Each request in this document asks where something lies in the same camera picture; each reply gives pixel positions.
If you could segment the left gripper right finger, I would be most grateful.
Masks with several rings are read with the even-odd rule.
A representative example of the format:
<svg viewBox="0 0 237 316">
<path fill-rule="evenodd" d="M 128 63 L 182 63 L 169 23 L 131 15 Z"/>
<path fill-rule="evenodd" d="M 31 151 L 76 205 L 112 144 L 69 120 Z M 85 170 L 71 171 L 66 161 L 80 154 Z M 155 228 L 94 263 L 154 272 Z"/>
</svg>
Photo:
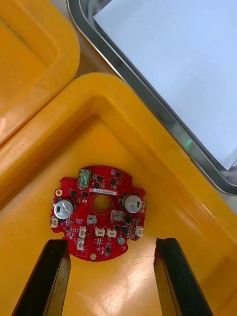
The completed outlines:
<svg viewBox="0 0 237 316">
<path fill-rule="evenodd" d="M 157 238 L 154 272 L 162 315 L 213 315 L 187 258 L 175 238 Z"/>
</svg>

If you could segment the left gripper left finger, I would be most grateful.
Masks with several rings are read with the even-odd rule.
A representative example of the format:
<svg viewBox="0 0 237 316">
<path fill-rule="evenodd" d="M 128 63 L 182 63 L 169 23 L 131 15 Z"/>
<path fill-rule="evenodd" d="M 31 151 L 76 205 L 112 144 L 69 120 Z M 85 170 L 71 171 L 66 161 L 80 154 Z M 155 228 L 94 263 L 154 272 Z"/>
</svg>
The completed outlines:
<svg viewBox="0 0 237 316">
<path fill-rule="evenodd" d="M 12 315 L 62 315 L 70 270 L 68 242 L 50 239 L 45 244 Z"/>
</svg>

